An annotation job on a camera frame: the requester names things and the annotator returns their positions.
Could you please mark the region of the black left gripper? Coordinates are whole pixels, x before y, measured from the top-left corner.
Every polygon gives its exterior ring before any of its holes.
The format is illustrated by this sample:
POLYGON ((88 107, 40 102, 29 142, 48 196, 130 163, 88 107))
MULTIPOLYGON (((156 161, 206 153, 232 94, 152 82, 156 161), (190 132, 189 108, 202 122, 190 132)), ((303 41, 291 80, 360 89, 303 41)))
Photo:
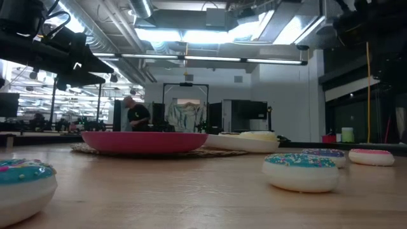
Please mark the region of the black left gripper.
POLYGON ((88 45, 86 35, 81 32, 60 31, 52 38, 43 37, 45 54, 41 57, 41 70, 52 73, 70 73, 57 75, 57 89, 73 88, 105 83, 105 79, 91 73, 73 71, 79 64, 85 71, 92 73, 114 73, 114 69, 96 57, 88 45))

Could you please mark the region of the small light-blue-iced donut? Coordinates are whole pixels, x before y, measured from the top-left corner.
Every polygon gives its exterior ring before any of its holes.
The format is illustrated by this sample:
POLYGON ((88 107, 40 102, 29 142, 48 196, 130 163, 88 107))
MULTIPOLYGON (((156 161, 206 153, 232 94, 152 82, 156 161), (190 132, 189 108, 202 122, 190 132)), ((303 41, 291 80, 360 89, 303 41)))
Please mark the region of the small light-blue-iced donut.
POLYGON ((0 228, 42 211, 57 189, 56 174, 41 160, 0 160, 0 228))
POLYGON ((306 193, 332 191, 340 176, 332 159, 303 153, 268 155, 263 161, 262 172, 275 187, 306 193))

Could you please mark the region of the large white-iced donut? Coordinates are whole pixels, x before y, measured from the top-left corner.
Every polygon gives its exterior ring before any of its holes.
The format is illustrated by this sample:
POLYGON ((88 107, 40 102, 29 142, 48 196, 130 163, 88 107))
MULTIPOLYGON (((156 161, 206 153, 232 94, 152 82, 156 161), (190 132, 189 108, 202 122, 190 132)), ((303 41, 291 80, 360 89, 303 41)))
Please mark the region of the large white-iced donut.
POLYGON ((277 142, 278 137, 274 132, 270 131, 249 131, 249 132, 242 132, 238 135, 240 138, 244 139, 254 139, 259 141, 270 141, 270 142, 277 142))

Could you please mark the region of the small dark-blue-iced donut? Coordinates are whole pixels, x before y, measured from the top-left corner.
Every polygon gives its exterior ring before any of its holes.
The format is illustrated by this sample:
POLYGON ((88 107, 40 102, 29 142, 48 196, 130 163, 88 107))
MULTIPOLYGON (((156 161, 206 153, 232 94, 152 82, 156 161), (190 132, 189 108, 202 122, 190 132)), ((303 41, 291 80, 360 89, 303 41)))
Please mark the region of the small dark-blue-iced donut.
POLYGON ((330 158, 339 169, 346 165, 346 157, 343 151, 338 149, 321 149, 321 148, 308 148, 303 149, 301 153, 306 155, 330 158))

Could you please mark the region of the small pink-iced donut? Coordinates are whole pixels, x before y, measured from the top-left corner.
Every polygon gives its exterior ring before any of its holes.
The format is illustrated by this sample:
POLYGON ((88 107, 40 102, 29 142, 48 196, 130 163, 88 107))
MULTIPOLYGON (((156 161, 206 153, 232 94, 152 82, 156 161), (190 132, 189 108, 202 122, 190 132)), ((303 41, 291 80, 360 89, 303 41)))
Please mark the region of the small pink-iced donut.
POLYGON ((351 149, 348 153, 349 159, 362 165, 392 166, 395 158, 392 153, 379 149, 351 149))

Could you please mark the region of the grey fabric panel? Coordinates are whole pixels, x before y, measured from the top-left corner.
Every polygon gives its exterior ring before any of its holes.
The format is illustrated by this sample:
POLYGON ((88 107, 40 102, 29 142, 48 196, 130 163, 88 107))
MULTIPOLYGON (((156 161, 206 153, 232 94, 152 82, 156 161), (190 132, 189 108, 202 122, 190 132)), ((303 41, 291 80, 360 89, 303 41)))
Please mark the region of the grey fabric panel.
POLYGON ((115 100, 113 109, 113 132, 132 131, 127 114, 128 108, 126 108, 124 102, 115 100))

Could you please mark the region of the person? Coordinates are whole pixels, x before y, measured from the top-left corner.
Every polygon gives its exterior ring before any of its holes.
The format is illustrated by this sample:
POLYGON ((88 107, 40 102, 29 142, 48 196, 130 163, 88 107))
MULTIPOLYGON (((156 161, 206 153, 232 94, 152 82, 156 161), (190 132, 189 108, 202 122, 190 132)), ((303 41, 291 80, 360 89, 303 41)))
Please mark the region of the person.
POLYGON ((125 107, 128 108, 128 122, 133 132, 148 132, 149 119, 151 117, 148 109, 142 104, 136 103, 130 96, 124 98, 125 107))

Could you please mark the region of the black monitor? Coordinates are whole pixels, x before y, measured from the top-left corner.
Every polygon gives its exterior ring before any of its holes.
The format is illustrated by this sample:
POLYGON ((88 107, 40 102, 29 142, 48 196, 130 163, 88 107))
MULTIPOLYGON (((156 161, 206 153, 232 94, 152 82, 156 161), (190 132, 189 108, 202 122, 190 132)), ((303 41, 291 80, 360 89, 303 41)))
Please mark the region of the black monitor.
POLYGON ((17 117, 20 94, 0 93, 0 117, 17 117))

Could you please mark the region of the round red plate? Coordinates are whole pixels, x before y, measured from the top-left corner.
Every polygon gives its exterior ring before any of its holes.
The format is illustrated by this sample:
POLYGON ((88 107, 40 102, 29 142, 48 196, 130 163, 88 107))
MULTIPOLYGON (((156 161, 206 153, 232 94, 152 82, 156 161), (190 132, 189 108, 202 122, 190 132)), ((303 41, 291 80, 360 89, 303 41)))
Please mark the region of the round red plate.
POLYGON ((84 132, 85 143, 101 153, 173 154, 203 146, 208 134, 185 132, 84 132))

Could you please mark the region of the draped grey-green cloth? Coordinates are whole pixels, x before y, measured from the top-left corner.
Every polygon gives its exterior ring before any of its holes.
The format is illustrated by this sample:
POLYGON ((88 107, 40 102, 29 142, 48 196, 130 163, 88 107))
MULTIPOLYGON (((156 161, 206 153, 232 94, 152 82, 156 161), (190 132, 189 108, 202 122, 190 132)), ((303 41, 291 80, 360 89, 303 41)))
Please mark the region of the draped grey-green cloth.
POLYGON ((206 117, 205 105, 172 102, 165 108, 165 119, 176 132, 200 132, 197 126, 203 123, 206 117))

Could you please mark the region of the long ceiling light strip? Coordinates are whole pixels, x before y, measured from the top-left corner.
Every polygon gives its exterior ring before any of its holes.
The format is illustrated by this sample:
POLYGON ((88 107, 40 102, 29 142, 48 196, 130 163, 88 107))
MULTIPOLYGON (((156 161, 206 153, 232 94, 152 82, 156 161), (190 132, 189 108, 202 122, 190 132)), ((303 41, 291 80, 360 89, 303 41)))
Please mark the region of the long ceiling light strip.
POLYGON ((133 58, 133 59, 154 59, 154 60, 201 60, 211 62, 238 62, 249 64, 277 64, 289 66, 305 66, 306 60, 284 60, 284 59, 256 59, 238 57, 210 57, 196 55, 158 55, 158 54, 136 54, 136 53, 94 53, 99 58, 133 58))

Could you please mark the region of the round woven wicker placemat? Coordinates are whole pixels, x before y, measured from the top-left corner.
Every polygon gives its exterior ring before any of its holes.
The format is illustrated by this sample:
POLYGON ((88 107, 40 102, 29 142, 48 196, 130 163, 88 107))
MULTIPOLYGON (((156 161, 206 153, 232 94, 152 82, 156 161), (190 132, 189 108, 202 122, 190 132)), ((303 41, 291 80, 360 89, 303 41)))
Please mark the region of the round woven wicker placemat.
POLYGON ((71 151, 75 153, 83 153, 98 156, 112 156, 117 158, 151 158, 151 159, 164 159, 164 158, 217 158, 217 157, 230 157, 246 155, 245 151, 221 150, 216 148, 201 147, 193 151, 183 153, 115 153, 98 151, 88 144, 73 143, 70 145, 71 151))

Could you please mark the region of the black cabinet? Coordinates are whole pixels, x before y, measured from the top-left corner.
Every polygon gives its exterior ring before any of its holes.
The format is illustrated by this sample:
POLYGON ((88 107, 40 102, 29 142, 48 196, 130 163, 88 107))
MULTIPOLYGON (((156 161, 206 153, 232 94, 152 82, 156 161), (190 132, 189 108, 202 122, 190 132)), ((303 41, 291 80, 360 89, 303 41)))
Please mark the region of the black cabinet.
POLYGON ((208 133, 260 131, 251 126, 251 120, 267 121, 266 130, 272 131, 271 112, 272 107, 261 101, 223 100, 209 104, 208 133))

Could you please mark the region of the round white plate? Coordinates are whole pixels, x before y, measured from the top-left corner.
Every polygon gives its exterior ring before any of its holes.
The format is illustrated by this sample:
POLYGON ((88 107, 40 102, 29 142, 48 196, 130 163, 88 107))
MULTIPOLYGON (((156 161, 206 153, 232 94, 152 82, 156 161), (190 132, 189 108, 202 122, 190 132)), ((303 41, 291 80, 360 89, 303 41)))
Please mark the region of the round white plate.
POLYGON ((245 151, 248 153, 274 153, 278 149, 279 144, 280 142, 209 134, 203 145, 210 148, 245 151))

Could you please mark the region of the green and white jar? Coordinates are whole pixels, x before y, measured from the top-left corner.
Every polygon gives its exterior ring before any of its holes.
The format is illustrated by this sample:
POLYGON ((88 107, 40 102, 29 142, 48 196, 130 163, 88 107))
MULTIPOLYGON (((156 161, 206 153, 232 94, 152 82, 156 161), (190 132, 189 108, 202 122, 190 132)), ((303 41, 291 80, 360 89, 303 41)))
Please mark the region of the green and white jar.
POLYGON ((352 127, 341 128, 341 141, 354 142, 354 129, 352 127))

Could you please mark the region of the black gantry frame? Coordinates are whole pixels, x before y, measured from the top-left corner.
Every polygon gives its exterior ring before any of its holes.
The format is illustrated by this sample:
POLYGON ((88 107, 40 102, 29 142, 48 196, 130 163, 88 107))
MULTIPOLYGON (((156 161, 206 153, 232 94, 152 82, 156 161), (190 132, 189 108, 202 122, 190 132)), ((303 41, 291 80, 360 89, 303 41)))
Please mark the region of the black gantry frame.
POLYGON ((207 113, 206 113, 206 115, 207 115, 207 117, 206 117, 206 124, 207 124, 207 126, 204 128, 204 130, 206 131, 206 130, 208 130, 208 124, 209 124, 209 122, 210 122, 210 118, 209 118, 209 85, 208 84, 196 84, 196 83, 188 83, 188 82, 183 82, 183 83, 163 83, 163 86, 162 86, 162 104, 164 104, 165 105, 165 94, 166 94, 166 91, 165 91, 165 87, 167 86, 167 85, 177 85, 177 86, 179 86, 179 87, 205 87, 206 88, 206 92, 205 92, 205 95, 206 95, 206 108, 207 108, 207 113))
POLYGON ((101 103, 101 95, 102 95, 102 86, 103 83, 97 82, 95 85, 78 85, 77 87, 73 87, 72 85, 66 85, 65 81, 60 80, 59 77, 57 76, 56 78, 53 79, 53 92, 52 92, 52 99, 51 99, 51 108, 50 108, 50 118, 47 123, 47 129, 51 129, 51 126, 53 124, 57 124, 57 122, 54 122, 54 115, 56 114, 55 112, 55 99, 58 97, 59 99, 84 99, 87 102, 91 102, 90 97, 96 97, 97 98, 97 108, 96 108, 96 122, 99 121, 99 116, 100 116, 100 103, 101 103), (98 94, 95 95, 94 93, 89 92, 89 89, 92 89, 95 87, 98 90, 98 94), (67 90, 67 89, 79 89, 81 93, 85 93, 86 96, 79 97, 78 95, 57 95, 57 90, 67 90))

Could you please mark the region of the silver ventilation duct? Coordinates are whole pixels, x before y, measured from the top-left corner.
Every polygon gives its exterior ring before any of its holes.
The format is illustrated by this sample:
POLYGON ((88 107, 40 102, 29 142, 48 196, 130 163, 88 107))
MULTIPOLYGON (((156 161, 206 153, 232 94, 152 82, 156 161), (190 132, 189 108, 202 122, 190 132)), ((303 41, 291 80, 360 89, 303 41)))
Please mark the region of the silver ventilation duct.
POLYGON ((149 18, 153 14, 151 0, 128 0, 128 2, 137 18, 149 18))

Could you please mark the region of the black aluminium table frame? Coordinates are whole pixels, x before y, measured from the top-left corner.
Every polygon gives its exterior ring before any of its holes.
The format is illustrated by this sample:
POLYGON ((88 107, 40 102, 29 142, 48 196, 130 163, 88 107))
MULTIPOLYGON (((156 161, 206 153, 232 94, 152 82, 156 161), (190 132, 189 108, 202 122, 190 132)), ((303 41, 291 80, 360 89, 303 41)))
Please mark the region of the black aluminium table frame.
MULTIPOLYGON (((0 134, 0 147, 6 145, 11 138, 15 146, 54 144, 83 141, 81 135, 32 135, 17 136, 14 134, 0 134)), ((407 146, 401 144, 349 144, 349 143, 317 143, 317 142, 282 142, 279 148, 331 148, 331 149, 379 149, 390 151, 395 155, 407 156, 407 146)))

